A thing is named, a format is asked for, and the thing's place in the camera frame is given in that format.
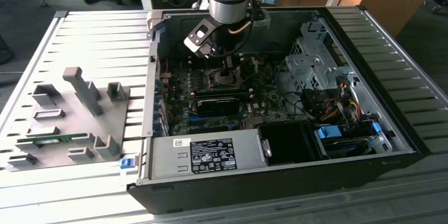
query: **robotic arm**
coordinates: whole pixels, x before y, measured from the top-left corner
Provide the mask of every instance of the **robotic arm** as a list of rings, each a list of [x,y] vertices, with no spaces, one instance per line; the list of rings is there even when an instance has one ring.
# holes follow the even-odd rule
[[[192,52],[205,58],[224,57],[241,48],[248,38],[242,39],[242,32],[250,33],[253,23],[264,19],[262,12],[253,8],[256,1],[274,5],[278,0],[208,0],[210,16],[201,20],[184,40]]]

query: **warning label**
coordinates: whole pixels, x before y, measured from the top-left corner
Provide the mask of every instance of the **warning label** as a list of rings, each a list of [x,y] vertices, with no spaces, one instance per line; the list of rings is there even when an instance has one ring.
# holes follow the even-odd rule
[[[194,174],[236,169],[230,138],[189,143],[190,167]]]

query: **aluminum workbench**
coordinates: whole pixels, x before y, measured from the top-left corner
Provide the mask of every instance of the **aluminum workbench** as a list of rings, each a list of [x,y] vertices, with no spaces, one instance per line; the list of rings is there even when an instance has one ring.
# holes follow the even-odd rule
[[[417,65],[393,43],[386,32],[357,9],[336,8],[348,36],[377,39],[374,46],[358,45],[365,59],[394,99],[417,101],[436,92],[428,87]],[[84,69],[85,78],[97,88],[120,81],[130,87],[130,100],[124,130],[122,153],[140,152],[141,122],[146,83],[149,43],[146,12],[57,13],[36,53],[0,115],[0,218],[1,223],[445,223],[448,219],[448,140],[446,132],[432,123],[448,111],[414,115],[433,155],[410,167],[382,175],[354,189],[305,195],[194,212],[153,216],[128,195],[125,185],[136,180],[136,170],[124,172],[118,161],[88,165],[5,170],[14,141],[22,130],[22,119],[30,116],[29,92],[33,85],[50,79],[54,72],[73,64]],[[402,81],[404,70],[416,74]],[[406,85],[404,91],[396,86]]]

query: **blue tab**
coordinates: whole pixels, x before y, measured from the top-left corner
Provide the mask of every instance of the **blue tab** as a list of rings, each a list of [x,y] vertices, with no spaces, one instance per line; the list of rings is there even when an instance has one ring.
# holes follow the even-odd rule
[[[318,133],[320,139],[342,136],[342,133],[338,130],[338,127],[336,125],[320,127],[320,129],[317,130],[317,133]]]
[[[322,128],[320,128],[320,129],[317,130],[317,134],[318,134],[320,139],[325,138],[325,133],[324,133]]]
[[[121,159],[120,168],[133,168],[134,167],[134,158],[124,158]]]
[[[373,126],[373,129],[376,130],[376,132],[381,132],[382,129],[381,129],[381,126],[380,126],[378,123],[373,123],[372,126]]]

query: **blue drive bracket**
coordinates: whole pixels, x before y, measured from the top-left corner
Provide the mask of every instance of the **blue drive bracket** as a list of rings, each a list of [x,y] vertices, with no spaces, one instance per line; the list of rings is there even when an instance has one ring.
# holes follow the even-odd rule
[[[338,130],[338,127],[336,125],[320,127],[320,129],[317,130],[317,134],[318,134],[320,139],[342,136],[341,131]]]
[[[374,131],[378,133],[378,132],[381,132],[381,126],[380,126],[380,124],[378,123],[372,123],[372,127],[373,127],[373,129],[374,129]]]

